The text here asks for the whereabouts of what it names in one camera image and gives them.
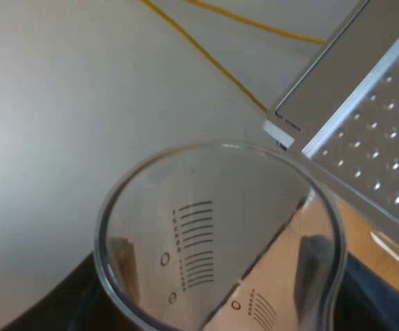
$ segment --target perforated metal sheet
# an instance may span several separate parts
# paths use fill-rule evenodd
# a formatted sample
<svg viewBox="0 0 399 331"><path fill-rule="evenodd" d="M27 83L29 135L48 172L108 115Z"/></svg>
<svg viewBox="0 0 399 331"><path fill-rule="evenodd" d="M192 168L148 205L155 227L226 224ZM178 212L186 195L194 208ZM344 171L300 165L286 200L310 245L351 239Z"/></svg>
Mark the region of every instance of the perforated metal sheet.
<svg viewBox="0 0 399 331"><path fill-rule="evenodd" d="M399 51L393 58L307 156L399 219Z"/></svg>

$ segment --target yellow wire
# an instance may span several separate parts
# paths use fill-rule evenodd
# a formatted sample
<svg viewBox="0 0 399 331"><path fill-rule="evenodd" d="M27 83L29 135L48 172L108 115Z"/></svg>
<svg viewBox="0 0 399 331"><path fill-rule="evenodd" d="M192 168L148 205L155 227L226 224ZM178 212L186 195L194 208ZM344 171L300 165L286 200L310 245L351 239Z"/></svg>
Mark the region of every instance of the yellow wire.
<svg viewBox="0 0 399 331"><path fill-rule="evenodd" d="M218 62L212 55L204 49L185 29L183 29L177 22L168 16L160 7L155 5L151 0L140 0L147 5L151 10L156 12L163 20L169 23L176 31L178 31L184 38L186 38L196 49L198 49L219 71L221 71L227 78L229 78L243 93L245 93L251 101L253 101L265 113L269 109L255 97L240 81L238 81L220 62Z"/></svg>
<svg viewBox="0 0 399 331"><path fill-rule="evenodd" d="M252 19L247 19L246 17L235 14L235 13L231 12L230 10L223 9L221 7L218 7L218 6L203 2L203 1L199 1L199 0L182 0L182 1L191 3L192 5L201 7L203 9L211 10L211 11L221 14L225 17L228 17L229 19L233 19L235 21L238 21L238 22L241 22L244 24L248 24L250 26L254 26L255 28L276 33L283 37L306 41L307 43L316 43L318 45L324 45L327 42L325 39L303 36L301 34L297 34L297 33L291 32L291 31L275 28L273 26L268 26L266 24L259 23Z"/></svg>

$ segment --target wooden surface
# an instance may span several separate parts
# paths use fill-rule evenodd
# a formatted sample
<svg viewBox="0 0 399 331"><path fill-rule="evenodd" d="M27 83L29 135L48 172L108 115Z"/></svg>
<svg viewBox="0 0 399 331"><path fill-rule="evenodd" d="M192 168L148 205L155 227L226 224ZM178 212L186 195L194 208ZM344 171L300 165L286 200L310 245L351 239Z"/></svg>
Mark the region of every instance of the wooden surface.
<svg viewBox="0 0 399 331"><path fill-rule="evenodd" d="M373 228L361 215L343 203L338 206L342 213L350 253L399 290L399 263L373 241L370 235Z"/></svg>

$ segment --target clear plastic measuring cup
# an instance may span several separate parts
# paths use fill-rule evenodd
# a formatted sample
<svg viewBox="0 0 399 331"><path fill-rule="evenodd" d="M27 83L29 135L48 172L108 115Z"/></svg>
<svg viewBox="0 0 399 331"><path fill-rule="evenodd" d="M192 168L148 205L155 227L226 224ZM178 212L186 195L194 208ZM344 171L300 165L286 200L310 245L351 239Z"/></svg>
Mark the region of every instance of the clear plastic measuring cup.
<svg viewBox="0 0 399 331"><path fill-rule="evenodd" d="M136 166L106 198L95 240L105 291L145 330L330 330L345 257L320 186L236 142Z"/></svg>

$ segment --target white table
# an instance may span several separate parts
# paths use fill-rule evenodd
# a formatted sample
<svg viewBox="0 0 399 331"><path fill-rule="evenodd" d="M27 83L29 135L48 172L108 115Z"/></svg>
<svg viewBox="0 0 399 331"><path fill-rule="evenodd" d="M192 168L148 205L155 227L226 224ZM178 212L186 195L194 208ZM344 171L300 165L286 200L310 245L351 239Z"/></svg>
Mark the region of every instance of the white table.
<svg viewBox="0 0 399 331"><path fill-rule="evenodd" d="M318 51L179 0L157 3L265 104ZM328 37L354 0L214 0ZM0 1L0 327L91 250L110 186L198 139L274 146L264 115L138 0Z"/></svg>

